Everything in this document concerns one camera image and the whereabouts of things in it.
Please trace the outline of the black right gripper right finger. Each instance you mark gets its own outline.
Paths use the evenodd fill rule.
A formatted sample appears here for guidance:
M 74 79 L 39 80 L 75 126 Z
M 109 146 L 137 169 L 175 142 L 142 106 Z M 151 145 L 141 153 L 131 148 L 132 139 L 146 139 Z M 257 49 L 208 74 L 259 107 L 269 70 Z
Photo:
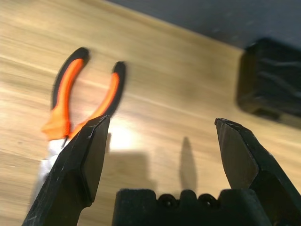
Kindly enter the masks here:
M 230 187 L 253 190 L 272 225 L 299 226 L 301 195 L 276 159 L 251 130 L 223 118 L 214 123 Z

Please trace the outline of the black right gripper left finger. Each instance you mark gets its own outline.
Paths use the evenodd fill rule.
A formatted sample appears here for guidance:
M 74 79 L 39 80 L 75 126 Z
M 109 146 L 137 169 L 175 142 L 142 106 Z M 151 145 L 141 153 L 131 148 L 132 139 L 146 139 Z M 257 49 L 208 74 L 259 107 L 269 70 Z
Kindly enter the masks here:
M 24 226 L 75 226 L 95 201 L 103 169 L 109 116 L 89 120 L 61 151 Z

